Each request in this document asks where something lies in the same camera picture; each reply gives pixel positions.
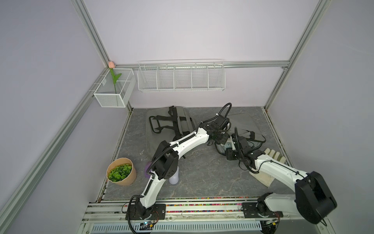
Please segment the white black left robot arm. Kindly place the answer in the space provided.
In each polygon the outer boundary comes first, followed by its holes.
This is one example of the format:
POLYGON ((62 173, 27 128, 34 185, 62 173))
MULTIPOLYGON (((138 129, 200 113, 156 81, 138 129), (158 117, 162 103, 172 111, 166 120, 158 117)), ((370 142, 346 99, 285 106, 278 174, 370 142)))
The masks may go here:
POLYGON ((207 142, 226 142, 232 124, 229 119, 224 123, 200 123, 195 131, 172 142, 163 141, 156 150, 146 174, 150 176, 144 191, 131 197, 128 204, 128 217, 147 219, 151 217, 156 198, 164 183, 176 174, 178 162, 186 153, 207 142))

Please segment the grey laptop bag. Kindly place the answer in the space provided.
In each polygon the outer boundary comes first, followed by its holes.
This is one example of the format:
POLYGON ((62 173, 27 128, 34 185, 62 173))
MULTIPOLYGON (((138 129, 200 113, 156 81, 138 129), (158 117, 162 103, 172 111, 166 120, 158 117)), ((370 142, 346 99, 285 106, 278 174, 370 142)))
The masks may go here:
POLYGON ((238 136, 244 137, 247 144, 242 141, 240 149, 244 156, 251 154, 253 151, 258 150, 265 142, 266 138, 262 135, 261 131, 255 124, 255 121, 251 118, 250 114, 241 113, 229 115, 227 118, 230 120, 230 129, 225 130, 230 136, 234 135, 237 128, 238 136))

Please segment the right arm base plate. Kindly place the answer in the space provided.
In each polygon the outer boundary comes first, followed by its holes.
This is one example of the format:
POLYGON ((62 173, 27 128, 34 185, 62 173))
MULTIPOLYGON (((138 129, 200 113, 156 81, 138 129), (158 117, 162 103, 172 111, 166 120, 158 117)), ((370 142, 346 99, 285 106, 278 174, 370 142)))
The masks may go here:
POLYGON ((243 202, 240 210, 245 218, 282 218, 282 212, 269 210, 266 205, 257 202, 243 202))

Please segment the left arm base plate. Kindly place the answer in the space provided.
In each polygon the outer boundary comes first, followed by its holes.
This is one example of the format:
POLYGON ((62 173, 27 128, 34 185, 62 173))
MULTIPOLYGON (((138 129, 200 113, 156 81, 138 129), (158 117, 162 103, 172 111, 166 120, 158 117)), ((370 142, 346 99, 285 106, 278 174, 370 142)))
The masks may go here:
POLYGON ((166 204, 156 203, 150 208, 144 208, 142 204, 131 204, 126 213, 126 219, 130 220, 164 220, 166 215, 166 204))

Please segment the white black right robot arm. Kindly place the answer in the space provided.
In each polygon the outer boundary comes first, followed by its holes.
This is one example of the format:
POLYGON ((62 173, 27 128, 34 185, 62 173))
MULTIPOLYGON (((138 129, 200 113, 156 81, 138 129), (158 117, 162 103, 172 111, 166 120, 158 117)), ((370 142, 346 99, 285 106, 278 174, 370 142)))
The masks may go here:
POLYGON ((265 173, 292 190, 291 195, 270 193, 258 201, 260 214, 282 211, 301 215, 312 224, 318 224, 338 206, 323 176, 292 168, 273 159, 261 150, 253 150, 241 136, 231 136, 231 151, 247 170, 258 175, 265 173))

